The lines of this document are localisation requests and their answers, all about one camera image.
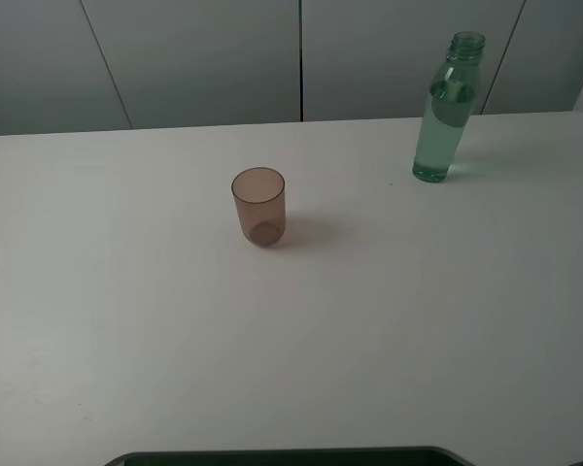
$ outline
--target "white table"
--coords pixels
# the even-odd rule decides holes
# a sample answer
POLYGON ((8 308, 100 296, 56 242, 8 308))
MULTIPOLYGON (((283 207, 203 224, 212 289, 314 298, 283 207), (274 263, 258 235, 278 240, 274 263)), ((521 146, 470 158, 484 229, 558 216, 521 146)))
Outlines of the white table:
POLYGON ((436 445, 583 460, 583 114, 0 138, 0 466, 436 445), (240 232, 276 168, 289 229, 240 232))

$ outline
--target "transparent cup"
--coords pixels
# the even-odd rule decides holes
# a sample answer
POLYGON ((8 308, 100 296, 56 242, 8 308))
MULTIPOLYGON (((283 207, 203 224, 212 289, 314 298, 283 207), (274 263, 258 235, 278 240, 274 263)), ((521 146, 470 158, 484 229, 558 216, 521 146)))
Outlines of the transparent cup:
POLYGON ((242 233, 251 243, 268 247, 285 232, 285 180, 271 168, 240 173, 231 184, 242 233))

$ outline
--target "green plastic bottle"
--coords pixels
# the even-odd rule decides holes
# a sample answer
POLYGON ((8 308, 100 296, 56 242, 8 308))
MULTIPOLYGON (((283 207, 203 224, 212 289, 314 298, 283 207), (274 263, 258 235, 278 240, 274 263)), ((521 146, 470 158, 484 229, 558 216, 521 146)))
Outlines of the green plastic bottle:
POLYGON ((440 183, 447 176, 479 92, 485 42, 478 32, 456 34, 447 61, 431 82, 412 167, 419 180, 440 183))

